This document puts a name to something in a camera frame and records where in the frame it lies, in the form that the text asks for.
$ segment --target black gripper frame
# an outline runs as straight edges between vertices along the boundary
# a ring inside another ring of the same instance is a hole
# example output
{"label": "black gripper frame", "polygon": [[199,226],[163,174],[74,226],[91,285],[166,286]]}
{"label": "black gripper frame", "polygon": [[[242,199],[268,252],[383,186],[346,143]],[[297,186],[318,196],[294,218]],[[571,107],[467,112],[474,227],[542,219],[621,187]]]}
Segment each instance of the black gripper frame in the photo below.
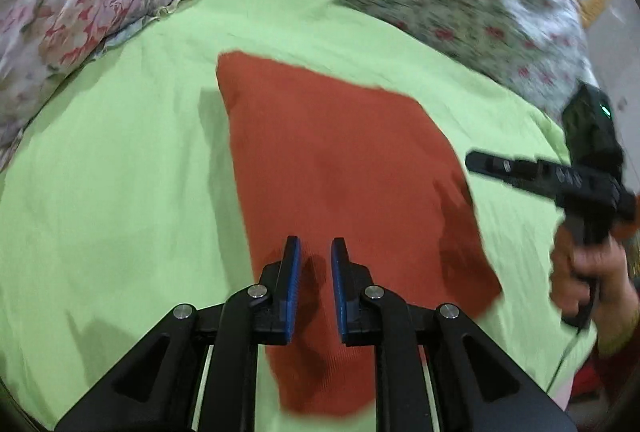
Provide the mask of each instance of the black gripper frame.
{"label": "black gripper frame", "polygon": [[[332,243],[332,276],[342,342],[373,346],[377,432],[575,432],[551,398],[453,304],[425,309],[373,283]],[[432,416],[418,348],[433,386]]]}
{"label": "black gripper frame", "polygon": [[290,342],[300,260],[300,241],[289,237],[258,284],[217,306],[174,307],[55,432],[190,432],[209,346],[198,432],[254,432],[257,346]]}

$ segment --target human hand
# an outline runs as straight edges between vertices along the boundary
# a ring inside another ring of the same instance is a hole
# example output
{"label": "human hand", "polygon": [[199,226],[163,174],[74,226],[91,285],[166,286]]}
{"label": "human hand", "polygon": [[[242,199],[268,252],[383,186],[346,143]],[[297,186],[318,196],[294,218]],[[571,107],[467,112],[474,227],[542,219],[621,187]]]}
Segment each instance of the human hand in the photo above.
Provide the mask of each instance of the human hand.
{"label": "human hand", "polygon": [[601,245],[576,247],[571,232],[560,225],[550,258],[550,298],[562,314],[577,315],[578,305],[590,298],[589,286],[573,277],[572,269],[600,281],[600,298],[591,316],[600,344],[618,339],[638,318],[640,301],[628,278],[625,250],[613,237]]}

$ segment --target finger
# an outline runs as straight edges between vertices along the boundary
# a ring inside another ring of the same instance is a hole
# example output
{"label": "finger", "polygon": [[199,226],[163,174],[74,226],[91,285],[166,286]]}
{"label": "finger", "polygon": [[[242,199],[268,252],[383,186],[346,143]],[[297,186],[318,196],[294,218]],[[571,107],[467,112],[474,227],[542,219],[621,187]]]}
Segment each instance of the finger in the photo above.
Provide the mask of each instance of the finger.
{"label": "finger", "polygon": [[574,246],[574,236],[563,222],[556,230],[556,235],[554,237],[554,249],[563,251],[567,255],[571,256]]}
{"label": "finger", "polygon": [[559,299],[557,301],[554,300],[554,304],[563,315],[569,317],[575,317],[580,312],[580,305],[575,300]]}
{"label": "finger", "polygon": [[561,249],[554,248],[549,254],[551,264],[554,266],[554,273],[565,277],[571,276],[571,256]]}
{"label": "finger", "polygon": [[578,247],[574,251],[574,269],[583,275],[606,276],[618,272],[625,264],[625,249],[613,237],[603,245]]}
{"label": "finger", "polygon": [[572,301],[575,303],[584,304],[591,298],[591,290],[589,286],[584,282],[580,282],[574,278],[554,277],[551,275],[551,298],[554,303],[561,303],[562,301]]}

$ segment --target wall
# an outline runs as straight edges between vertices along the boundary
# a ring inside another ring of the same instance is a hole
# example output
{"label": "wall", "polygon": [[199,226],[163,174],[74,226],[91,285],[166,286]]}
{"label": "wall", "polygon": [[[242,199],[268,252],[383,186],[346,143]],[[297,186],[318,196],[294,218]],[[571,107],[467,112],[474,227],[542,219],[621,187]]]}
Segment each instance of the wall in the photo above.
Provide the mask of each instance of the wall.
{"label": "wall", "polygon": [[593,73],[610,96],[625,148],[626,187],[640,192],[640,8],[610,0],[587,31]]}

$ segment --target green bed sheet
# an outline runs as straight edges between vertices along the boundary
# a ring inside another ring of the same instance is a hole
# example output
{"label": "green bed sheet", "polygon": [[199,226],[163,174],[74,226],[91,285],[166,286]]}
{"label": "green bed sheet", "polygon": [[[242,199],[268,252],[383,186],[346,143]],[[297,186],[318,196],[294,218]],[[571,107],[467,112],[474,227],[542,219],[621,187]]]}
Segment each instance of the green bed sheet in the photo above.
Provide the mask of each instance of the green bed sheet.
{"label": "green bed sheet", "polygon": [[[0,376],[49,428],[172,306],[221,303],[252,282],[215,74],[232,49],[412,96],[461,161],[472,147],[566,158],[536,108],[333,0],[185,4],[70,78],[0,176]],[[479,322],[546,386],[572,338],[548,301],[560,214],[468,180],[504,289]],[[557,386],[593,341],[584,335]],[[374,409],[288,415],[261,353],[257,430],[372,431]]]}

